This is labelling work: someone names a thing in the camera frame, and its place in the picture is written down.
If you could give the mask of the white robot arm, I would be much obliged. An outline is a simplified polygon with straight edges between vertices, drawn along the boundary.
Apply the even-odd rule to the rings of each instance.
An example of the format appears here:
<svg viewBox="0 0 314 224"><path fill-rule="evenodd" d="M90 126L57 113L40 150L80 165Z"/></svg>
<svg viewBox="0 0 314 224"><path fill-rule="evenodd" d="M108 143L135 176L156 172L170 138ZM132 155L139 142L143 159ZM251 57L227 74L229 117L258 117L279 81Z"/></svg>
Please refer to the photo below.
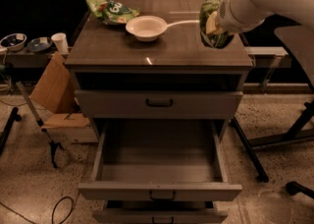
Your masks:
<svg viewBox="0 0 314 224"><path fill-rule="evenodd" d="M206 21L205 33L249 31L274 14L314 28L313 0L221 0Z"/></svg>

